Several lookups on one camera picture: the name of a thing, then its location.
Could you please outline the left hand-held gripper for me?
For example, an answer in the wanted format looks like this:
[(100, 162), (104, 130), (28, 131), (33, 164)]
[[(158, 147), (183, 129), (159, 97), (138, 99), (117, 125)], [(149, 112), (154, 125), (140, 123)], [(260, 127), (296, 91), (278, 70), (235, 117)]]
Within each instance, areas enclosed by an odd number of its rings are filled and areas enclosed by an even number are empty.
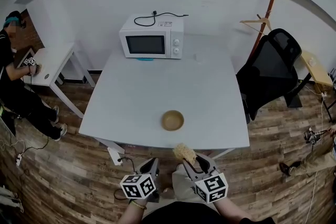
[(160, 173), (159, 159), (148, 159), (140, 164), (134, 175), (125, 175), (120, 182), (120, 187), (129, 200), (140, 199), (148, 202), (159, 202), (155, 180)]

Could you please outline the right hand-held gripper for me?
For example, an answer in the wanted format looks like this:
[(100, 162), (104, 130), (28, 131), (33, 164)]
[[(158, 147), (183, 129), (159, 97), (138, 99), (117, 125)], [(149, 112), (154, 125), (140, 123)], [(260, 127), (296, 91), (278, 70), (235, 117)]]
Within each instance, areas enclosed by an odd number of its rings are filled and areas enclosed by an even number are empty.
[[(183, 159), (183, 166), (191, 180), (197, 180), (197, 174), (211, 174), (216, 170), (215, 161), (201, 153), (196, 153), (196, 161), (200, 169), (195, 170), (193, 165)], [(227, 197), (228, 184), (224, 173), (214, 171), (214, 174), (195, 182), (195, 191), (207, 204)]]

